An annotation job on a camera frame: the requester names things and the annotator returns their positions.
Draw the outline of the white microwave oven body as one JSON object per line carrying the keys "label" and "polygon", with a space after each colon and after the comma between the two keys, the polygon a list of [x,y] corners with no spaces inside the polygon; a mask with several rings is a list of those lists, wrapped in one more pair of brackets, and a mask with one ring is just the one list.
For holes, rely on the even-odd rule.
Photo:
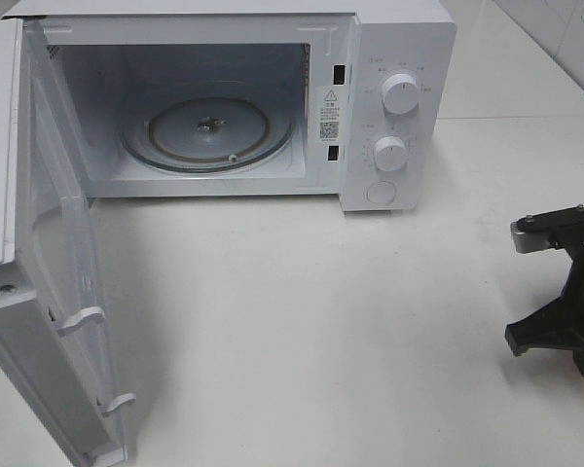
{"label": "white microwave oven body", "polygon": [[[38,20],[61,50],[83,146],[75,165],[91,198],[327,195],[345,211],[419,200],[456,38],[438,1],[20,1],[6,16]],[[392,115],[381,84],[399,71],[418,78],[420,101]],[[345,99],[336,142],[317,136],[323,86]],[[143,113],[210,96],[276,106],[293,133],[264,160],[209,174],[155,168],[124,148],[124,126]],[[408,149],[400,170],[375,166],[385,136]],[[395,185],[393,203],[367,199],[380,181]]]}

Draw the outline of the glass turntable plate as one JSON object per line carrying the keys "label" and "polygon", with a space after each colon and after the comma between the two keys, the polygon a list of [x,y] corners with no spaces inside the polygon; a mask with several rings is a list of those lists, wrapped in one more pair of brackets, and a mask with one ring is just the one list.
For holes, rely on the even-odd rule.
{"label": "glass turntable plate", "polygon": [[129,154],[155,168],[209,174],[270,157],[288,142],[294,126],[276,106],[210,96],[149,110],[124,126],[121,140]]}

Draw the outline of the white microwave door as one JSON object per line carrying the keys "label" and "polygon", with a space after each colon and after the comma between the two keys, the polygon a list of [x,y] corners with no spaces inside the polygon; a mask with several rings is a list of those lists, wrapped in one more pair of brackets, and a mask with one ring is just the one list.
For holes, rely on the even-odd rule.
{"label": "white microwave door", "polygon": [[128,457],[61,50],[0,19],[0,368],[75,466]]}

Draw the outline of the upper white power knob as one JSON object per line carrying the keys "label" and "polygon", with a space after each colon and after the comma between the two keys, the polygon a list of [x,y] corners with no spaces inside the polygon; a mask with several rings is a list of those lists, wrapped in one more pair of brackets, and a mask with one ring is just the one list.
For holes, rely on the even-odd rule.
{"label": "upper white power knob", "polygon": [[414,110],[420,101],[420,82],[411,72],[399,71],[381,84],[383,108],[392,115],[403,115]]}

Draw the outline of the lower white timer knob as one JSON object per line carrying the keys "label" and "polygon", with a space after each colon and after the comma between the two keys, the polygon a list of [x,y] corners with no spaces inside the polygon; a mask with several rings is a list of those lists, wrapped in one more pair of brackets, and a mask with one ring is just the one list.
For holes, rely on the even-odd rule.
{"label": "lower white timer knob", "polygon": [[374,146],[374,162],[378,170],[400,170],[408,161],[409,153],[404,141],[397,136],[385,136]]}

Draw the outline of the white warning label sticker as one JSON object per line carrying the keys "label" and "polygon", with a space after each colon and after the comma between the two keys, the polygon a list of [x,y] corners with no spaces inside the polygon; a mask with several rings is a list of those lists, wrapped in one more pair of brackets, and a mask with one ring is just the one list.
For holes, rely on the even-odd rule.
{"label": "white warning label sticker", "polygon": [[319,87],[317,91],[317,136],[320,141],[336,142],[340,139],[341,121],[345,99],[335,86]]}

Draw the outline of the round white door button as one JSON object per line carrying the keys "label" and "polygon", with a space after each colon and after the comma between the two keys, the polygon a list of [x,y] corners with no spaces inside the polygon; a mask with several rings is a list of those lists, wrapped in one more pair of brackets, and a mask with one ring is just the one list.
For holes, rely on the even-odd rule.
{"label": "round white door button", "polygon": [[367,199],[374,204],[391,204],[395,201],[397,189],[394,184],[387,181],[374,183],[366,193]]}

